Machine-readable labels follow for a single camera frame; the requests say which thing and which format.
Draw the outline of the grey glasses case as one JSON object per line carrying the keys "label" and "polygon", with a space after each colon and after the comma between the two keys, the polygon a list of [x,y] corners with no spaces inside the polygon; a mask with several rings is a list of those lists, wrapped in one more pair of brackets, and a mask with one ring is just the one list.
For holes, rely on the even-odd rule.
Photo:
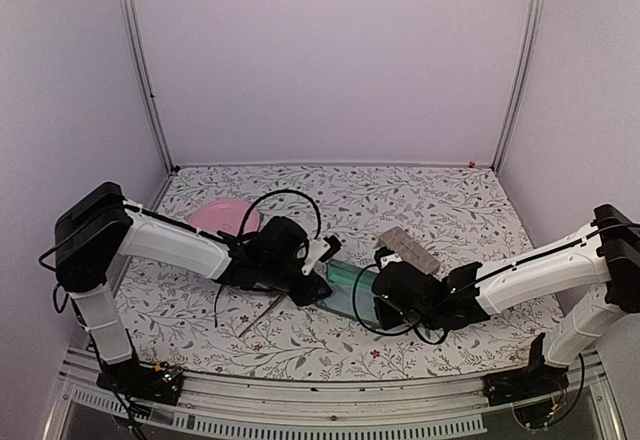
{"label": "grey glasses case", "polygon": [[391,250],[425,274],[435,274],[440,269],[438,259],[399,226],[383,232],[378,237],[377,246]]}

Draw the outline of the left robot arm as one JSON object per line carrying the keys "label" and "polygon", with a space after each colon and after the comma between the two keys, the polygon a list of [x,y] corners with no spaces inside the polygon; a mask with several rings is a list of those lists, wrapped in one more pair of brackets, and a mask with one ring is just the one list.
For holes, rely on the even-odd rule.
{"label": "left robot arm", "polygon": [[340,240],[313,235],[295,221],[276,216],[258,231],[241,225],[235,234],[199,230],[125,198],[118,184],[105,182],[55,223],[54,244],[38,259],[54,273],[72,300],[83,329],[111,379],[128,394],[148,386],[148,372],[134,358],[106,274],[117,256],[140,257],[193,272],[220,285],[245,291],[277,292],[298,306],[330,295],[315,273],[331,259]]}

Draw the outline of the blue glasses case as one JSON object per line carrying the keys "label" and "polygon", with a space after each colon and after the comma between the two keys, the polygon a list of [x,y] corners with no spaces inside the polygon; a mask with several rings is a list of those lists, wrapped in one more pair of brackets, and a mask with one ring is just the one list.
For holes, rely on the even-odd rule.
{"label": "blue glasses case", "polygon": [[[331,259],[326,263],[326,281],[332,293],[315,303],[329,313],[355,320],[352,306],[353,284],[362,270],[361,267]],[[371,286],[377,272],[367,270],[361,276],[356,288],[356,307],[360,318],[369,326],[380,326],[374,308],[374,294]]]}

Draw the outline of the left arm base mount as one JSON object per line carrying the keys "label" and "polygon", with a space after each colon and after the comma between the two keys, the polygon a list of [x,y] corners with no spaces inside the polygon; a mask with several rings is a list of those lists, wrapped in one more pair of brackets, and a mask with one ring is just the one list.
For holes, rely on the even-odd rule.
{"label": "left arm base mount", "polygon": [[184,383],[184,369],[161,362],[143,365],[136,356],[117,364],[98,361],[100,374],[96,384],[127,399],[146,400],[176,406]]}

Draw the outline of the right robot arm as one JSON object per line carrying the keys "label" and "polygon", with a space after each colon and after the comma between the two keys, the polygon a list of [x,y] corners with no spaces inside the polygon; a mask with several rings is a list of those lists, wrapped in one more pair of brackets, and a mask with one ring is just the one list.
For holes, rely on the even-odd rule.
{"label": "right robot arm", "polygon": [[529,253],[455,268],[442,280],[387,255],[371,291],[385,329],[403,323],[449,333],[482,323],[516,305],[585,286],[585,296],[551,333],[535,340],[517,387],[537,396],[556,369],[639,311],[639,226],[605,204],[576,232]]}

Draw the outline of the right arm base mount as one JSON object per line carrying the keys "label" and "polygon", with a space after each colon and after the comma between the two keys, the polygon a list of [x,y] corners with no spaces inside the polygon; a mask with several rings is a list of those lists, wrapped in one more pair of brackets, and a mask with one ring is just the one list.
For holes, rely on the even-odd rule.
{"label": "right arm base mount", "polygon": [[537,430],[549,427],[565,400],[569,381],[567,367],[552,367],[545,363],[541,333],[532,342],[528,363],[521,368],[488,374],[483,377],[483,395],[490,406],[530,400],[535,397],[558,394],[557,400],[516,407],[516,421],[523,427]]}

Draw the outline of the brown sunglasses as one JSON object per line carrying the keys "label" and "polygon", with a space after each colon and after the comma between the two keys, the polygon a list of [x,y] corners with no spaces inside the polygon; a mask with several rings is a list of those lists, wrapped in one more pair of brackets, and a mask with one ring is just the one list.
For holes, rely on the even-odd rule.
{"label": "brown sunglasses", "polygon": [[285,299],[284,293],[266,288],[240,290],[219,286],[213,300],[213,326],[237,339],[245,337]]}

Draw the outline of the small blue cleaning cloth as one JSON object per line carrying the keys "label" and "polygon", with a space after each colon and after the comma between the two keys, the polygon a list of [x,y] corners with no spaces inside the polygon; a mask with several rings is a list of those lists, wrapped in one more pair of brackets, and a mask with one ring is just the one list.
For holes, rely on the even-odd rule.
{"label": "small blue cleaning cloth", "polygon": [[[352,305],[352,285],[332,284],[332,295],[324,300],[324,308],[340,317],[356,320]],[[356,310],[359,317],[368,325],[377,327],[374,312],[374,296],[370,287],[358,285],[356,290]]]}

